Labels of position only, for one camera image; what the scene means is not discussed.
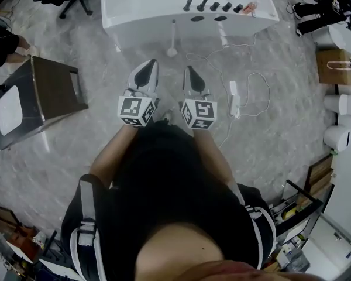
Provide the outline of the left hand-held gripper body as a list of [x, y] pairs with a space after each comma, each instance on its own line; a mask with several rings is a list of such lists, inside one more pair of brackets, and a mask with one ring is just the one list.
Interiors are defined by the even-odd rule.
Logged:
[[118, 100], [118, 118], [125, 125], [145, 127], [156, 110], [157, 94], [127, 88]]

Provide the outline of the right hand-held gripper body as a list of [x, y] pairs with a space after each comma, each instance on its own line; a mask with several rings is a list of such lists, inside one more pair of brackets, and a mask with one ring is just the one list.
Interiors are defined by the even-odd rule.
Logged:
[[211, 100], [210, 90], [184, 90], [180, 111], [189, 129], [208, 130], [217, 120], [217, 102]]

